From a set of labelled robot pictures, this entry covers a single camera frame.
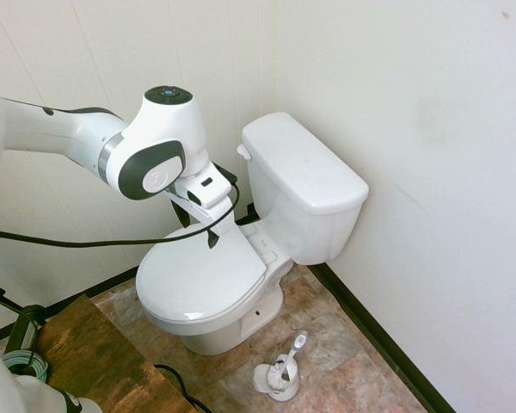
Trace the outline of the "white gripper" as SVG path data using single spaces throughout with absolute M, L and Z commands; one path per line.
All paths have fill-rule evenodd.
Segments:
M 191 216 L 204 226 L 212 226 L 206 234 L 208 248 L 213 249 L 219 236 L 235 226 L 230 191 L 228 179 L 209 162 L 198 174 L 181 176 L 169 185 L 168 197 L 183 228 L 190 226 Z

